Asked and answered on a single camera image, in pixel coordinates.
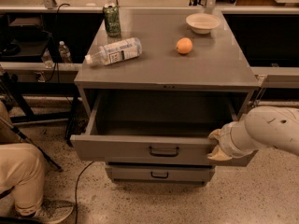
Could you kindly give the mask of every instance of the soda can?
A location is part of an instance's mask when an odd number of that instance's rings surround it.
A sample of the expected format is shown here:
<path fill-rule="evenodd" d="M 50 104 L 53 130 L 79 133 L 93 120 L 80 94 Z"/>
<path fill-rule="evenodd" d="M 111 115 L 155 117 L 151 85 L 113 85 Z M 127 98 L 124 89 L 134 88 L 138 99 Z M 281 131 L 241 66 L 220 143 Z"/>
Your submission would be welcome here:
<path fill-rule="evenodd" d="M 121 34 L 119 8 L 114 3 L 105 4 L 103 7 L 104 22 L 107 35 L 118 36 Z"/>

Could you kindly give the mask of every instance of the shoe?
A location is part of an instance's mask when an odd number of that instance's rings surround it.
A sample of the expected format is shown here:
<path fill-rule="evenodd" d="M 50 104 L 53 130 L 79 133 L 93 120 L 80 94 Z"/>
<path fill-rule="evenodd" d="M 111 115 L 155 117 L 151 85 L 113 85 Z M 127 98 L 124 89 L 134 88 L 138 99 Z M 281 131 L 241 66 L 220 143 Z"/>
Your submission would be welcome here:
<path fill-rule="evenodd" d="M 65 220 L 74 209 L 74 205 L 69 201 L 44 200 L 37 209 L 33 217 L 27 218 L 43 224 L 56 224 Z"/>

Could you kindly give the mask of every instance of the black handle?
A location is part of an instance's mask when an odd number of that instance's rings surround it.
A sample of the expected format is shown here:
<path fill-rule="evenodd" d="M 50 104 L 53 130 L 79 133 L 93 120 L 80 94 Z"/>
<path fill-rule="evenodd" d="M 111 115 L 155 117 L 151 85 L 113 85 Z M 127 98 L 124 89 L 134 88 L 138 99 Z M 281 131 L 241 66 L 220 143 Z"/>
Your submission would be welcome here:
<path fill-rule="evenodd" d="M 151 156 L 155 156 L 155 157 L 167 157 L 167 158 L 172 158 L 172 157 L 176 157 L 179 154 L 179 147 L 176 147 L 176 149 L 161 149 L 160 151 L 174 151 L 174 153 L 158 153 L 158 149 L 154 149 L 153 147 L 149 147 L 149 154 Z"/>
<path fill-rule="evenodd" d="M 168 172 L 166 172 L 164 175 L 155 175 L 153 172 L 150 172 L 150 175 L 153 178 L 160 178 L 160 179 L 167 179 L 169 177 Z"/>

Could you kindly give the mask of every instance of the bowl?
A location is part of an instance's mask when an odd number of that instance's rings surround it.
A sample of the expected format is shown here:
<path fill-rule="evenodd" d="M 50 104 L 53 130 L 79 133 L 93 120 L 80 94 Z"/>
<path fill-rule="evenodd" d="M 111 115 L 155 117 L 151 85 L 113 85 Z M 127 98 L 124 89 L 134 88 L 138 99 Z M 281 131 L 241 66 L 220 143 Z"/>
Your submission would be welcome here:
<path fill-rule="evenodd" d="M 192 14 L 186 18 L 186 22 L 197 34 L 208 34 L 221 24 L 221 20 L 218 17 L 206 13 Z"/>

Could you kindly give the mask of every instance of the open drawer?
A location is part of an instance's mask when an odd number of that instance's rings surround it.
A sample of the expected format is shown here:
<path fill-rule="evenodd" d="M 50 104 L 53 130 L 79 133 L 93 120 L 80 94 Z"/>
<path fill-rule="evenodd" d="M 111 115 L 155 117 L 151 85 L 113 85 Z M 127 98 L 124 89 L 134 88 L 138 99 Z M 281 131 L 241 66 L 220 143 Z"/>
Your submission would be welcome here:
<path fill-rule="evenodd" d="M 207 136 L 233 120 L 230 97 L 215 91 L 100 90 L 86 133 L 72 135 L 85 161 L 246 166 L 251 156 L 211 161 Z"/>
<path fill-rule="evenodd" d="M 192 182 L 204 186 L 211 180 L 215 168 L 107 165 L 106 172 L 107 176 L 113 181 Z"/>

